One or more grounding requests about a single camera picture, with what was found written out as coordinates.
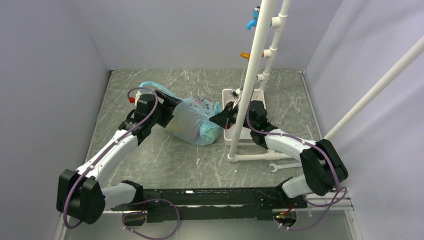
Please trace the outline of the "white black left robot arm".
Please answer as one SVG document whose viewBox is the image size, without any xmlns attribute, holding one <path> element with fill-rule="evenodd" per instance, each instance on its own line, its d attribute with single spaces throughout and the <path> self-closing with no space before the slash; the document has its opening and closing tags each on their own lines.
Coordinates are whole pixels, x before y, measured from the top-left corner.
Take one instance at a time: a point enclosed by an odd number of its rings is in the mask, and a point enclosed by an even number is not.
<svg viewBox="0 0 424 240">
<path fill-rule="evenodd" d="M 130 96 L 135 105 L 108 143 L 90 160 L 76 170 L 64 170 L 58 179 L 56 209 L 64 218 L 78 220 L 78 224 L 95 223 L 103 211 L 126 205 L 139 209 L 145 200 L 143 186 L 123 180 L 112 187 L 104 187 L 105 180 L 130 152 L 135 150 L 152 132 L 155 125 L 165 128 L 174 118 L 174 110 L 181 100 L 160 90 Z"/>
</svg>

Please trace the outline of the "blue printed plastic bag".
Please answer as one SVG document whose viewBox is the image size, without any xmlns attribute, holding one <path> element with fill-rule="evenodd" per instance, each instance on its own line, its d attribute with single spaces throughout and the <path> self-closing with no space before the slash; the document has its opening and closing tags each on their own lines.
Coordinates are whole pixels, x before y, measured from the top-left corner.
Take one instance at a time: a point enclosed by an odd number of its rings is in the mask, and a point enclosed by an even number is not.
<svg viewBox="0 0 424 240">
<path fill-rule="evenodd" d="M 139 86 L 159 90 L 181 101 L 172 113 L 173 118 L 165 127 L 172 136 L 193 145 L 206 146 L 221 135 L 223 128 L 209 121 L 210 117 L 222 111 L 220 102 L 211 102 L 203 96 L 181 98 L 153 81 L 142 82 Z"/>
</svg>

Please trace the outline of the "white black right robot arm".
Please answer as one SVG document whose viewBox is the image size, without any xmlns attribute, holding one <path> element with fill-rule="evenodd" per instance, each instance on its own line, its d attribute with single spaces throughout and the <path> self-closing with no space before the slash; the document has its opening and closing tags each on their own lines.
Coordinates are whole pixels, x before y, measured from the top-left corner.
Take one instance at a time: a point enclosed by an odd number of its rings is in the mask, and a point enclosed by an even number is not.
<svg viewBox="0 0 424 240">
<path fill-rule="evenodd" d="M 341 183 L 349 173 L 329 140 L 306 140 L 284 132 L 271 124 L 264 104 L 258 100 L 250 102 L 243 126 L 250 129 L 256 145 L 281 152 L 301 163 L 303 174 L 285 180 L 275 194 L 280 207 L 289 207 L 295 197 L 308 194 L 322 197 L 332 190 L 342 190 Z"/>
</svg>

